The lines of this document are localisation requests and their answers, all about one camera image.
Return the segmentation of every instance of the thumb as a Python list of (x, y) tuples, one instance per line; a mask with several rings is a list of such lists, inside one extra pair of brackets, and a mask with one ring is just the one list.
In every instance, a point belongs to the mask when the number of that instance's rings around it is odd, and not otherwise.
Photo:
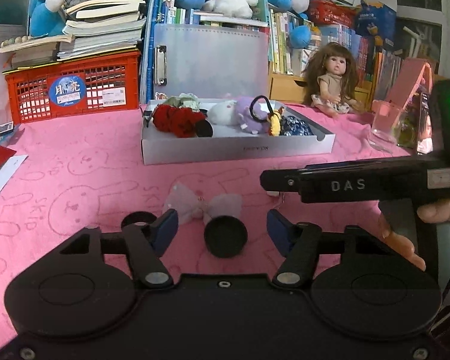
[(450, 221), (450, 199), (439, 200), (433, 204), (421, 206), (416, 210), (419, 218), (427, 223)]

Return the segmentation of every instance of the red basket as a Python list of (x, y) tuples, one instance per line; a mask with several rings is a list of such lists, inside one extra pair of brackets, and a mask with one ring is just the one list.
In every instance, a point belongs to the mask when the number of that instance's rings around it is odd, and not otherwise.
[(316, 25), (342, 24), (354, 27), (355, 11), (334, 4), (330, 0), (313, 0), (308, 7), (308, 19)]
[(122, 52), (6, 75), (13, 122), (137, 109), (139, 55)]

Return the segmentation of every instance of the round blue sticker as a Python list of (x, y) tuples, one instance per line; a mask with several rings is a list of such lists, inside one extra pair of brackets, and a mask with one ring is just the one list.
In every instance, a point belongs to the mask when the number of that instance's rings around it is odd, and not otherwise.
[(85, 97), (85, 83), (79, 76), (63, 76), (50, 87), (50, 100), (60, 107), (69, 107)]

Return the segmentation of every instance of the purple plush toy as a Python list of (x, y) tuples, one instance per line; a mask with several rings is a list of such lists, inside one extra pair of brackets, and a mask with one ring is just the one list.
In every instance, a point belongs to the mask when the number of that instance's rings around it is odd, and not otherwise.
[[(259, 123), (250, 115), (250, 104), (253, 98), (240, 97), (236, 101), (235, 112), (240, 122), (240, 128), (250, 134), (266, 134), (270, 127), (269, 123)], [(260, 108), (258, 102), (253, 106), (253, 113), (258, 119), (267, 119), (268, 113)]]

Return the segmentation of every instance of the pink cloth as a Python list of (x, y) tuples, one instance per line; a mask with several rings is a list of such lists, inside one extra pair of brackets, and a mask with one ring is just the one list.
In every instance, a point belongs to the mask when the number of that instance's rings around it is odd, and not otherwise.
[[(163, 256), (174, 279), (184, 273), (273, 275), (283, 261), (265, 228), (266, 213), (277, 203), (260, 187), (259, 176), (272, 167), (353, 161), (387, 156), (367, 142), (370, 125), (356, 115), (332, 120), (313, 109), (296, 107), (336, 133), (331, 154), (244, 161), (144, 166), (140, 154), (139, 111), (72, 116), (21, 126), (22, 136), (11, 147), (29, 157), (0, 194), (0, 347), (15, 336), (3, 295), (7, 284), (26, 267), (86, 225), (117, 231), (132, 211), (161, 214), (177, 182), (206, 200), (221, 193), (243, 196), (241, 218), (248, 243), (233, 259), (216, 259), (205, 248), (203, 221), (181, 226)], [(396, 148), (395, 155), (406, 155)], [(286, 196), (279, 209), (292, 222), (317, 223), (324, 231), (343, 231), (356, 224), (377, 230), (376, 202), (309, 204), (297, 194)], [(123, 256), (106, 261), (126, 270)], [(321, 271), (338, 256), (320, 259)]]

